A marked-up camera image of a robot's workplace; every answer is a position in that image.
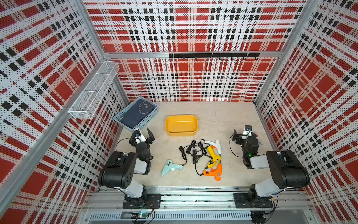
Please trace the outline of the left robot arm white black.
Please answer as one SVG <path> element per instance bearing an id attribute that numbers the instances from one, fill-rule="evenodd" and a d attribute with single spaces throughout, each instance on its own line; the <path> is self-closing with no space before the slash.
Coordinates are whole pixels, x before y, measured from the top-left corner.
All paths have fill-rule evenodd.
<path id="1" fill-rule="evenodd" d="M 100 186 L 118 189 L 123 192 L 128 202 L 140 204 L 148 203 L 146 187 L 134 180 L 134 175 L 147 175 L 150 172 L 153 156 L 150 145 L 155 137 L 147 129 L 148 137 L 144 137 L 140 129 L 133 131 L 129 144 L 135 147 L 135 152 L 113 152 L 98 176 Z"/>

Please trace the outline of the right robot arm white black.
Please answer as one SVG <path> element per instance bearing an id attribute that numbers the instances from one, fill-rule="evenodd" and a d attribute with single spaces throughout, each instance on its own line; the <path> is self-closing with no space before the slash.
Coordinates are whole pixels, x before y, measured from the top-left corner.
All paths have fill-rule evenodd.
<path id="1" fill-rule="evenodd" d="M 252 184 L 248 191 L 248 202 L 258 206 L 265 199 L 270 199 L 287 189 L 299 189 L 310 183 L 307 169 L 290 151 L 267 151 L 258 154 L 259 141 L 251 126 L 246 126 L 243 133 L 233 131 L 230 137 L 236 145 L 241 145 L 243 164 L 248 169 L 270 169 L 270 177 L 266 180 Z"/>

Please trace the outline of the white glue gun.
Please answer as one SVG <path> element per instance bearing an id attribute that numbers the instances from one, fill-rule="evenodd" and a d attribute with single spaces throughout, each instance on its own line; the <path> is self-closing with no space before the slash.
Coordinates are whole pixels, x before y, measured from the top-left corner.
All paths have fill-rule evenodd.
<path id="1" fill-rule="evenodd" d="M 219 156 L 222 155 L 222 146 L 219 140 L 216 140 L 215 142 L 205 141 L 205 143 L 209 144 L 212 147 L 215 147 L 217 149 Z"/>

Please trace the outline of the mint green glue gun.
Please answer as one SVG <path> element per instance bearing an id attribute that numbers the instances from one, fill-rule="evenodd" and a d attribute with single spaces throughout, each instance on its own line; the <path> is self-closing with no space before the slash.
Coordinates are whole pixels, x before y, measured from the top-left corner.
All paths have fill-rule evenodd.
<path id="1" fill-rule="evenodd" d="M 182 170 L 183 169 L 183 165 L 181 164 L 175 164 L 172 162 L 172 160 L 167 160 L 162 172 L 161 172 L 161 177 L 167 175 L 169 173 L 169 171 L 175 171 L 176 169 L 178 170 Z"/>

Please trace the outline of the yellow glue gun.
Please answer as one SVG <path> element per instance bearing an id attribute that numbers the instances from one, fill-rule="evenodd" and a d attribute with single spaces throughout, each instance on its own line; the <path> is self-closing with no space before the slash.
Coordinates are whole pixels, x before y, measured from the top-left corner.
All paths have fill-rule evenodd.
<path id="1" fill-rule="evenodd" d="M 214 166 L 218 165 L 221 162 L 221 156 L 219 156 L 217 149 L 215 147 L 209 146 L 207 148 L 210 156 L 211 156 L 211 160 L 208 162 L 207 166 L 205 167 L 205 169 L 211 169 Z"/>

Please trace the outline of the yellow plastic storage box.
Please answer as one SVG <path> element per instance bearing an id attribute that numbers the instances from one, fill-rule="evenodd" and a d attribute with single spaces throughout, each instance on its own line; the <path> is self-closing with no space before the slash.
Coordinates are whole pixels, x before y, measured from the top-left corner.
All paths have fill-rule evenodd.
<path id="1" fill-rule="evenodd" d="M 198 129 L 198 119 L 194 115 L 172 115 L 165 123 L 165 131 L 171 137 L 193 136 Z"/>

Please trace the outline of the orange glue gun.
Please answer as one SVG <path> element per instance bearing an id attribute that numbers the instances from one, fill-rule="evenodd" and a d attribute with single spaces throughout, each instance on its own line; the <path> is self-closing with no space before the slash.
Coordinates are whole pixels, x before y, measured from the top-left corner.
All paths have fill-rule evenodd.
<path id="1" fill-rule="evenodd" d="M 210 171 L 204 171 L 203 172 L 204 176 L 213 176 L 215 178 L 216 181 L 220 181 L 221 180 L 221 175 L 222 175 L 222 164 L 219 163 L 217 165 L 216 169 L 211 169 Z"/>

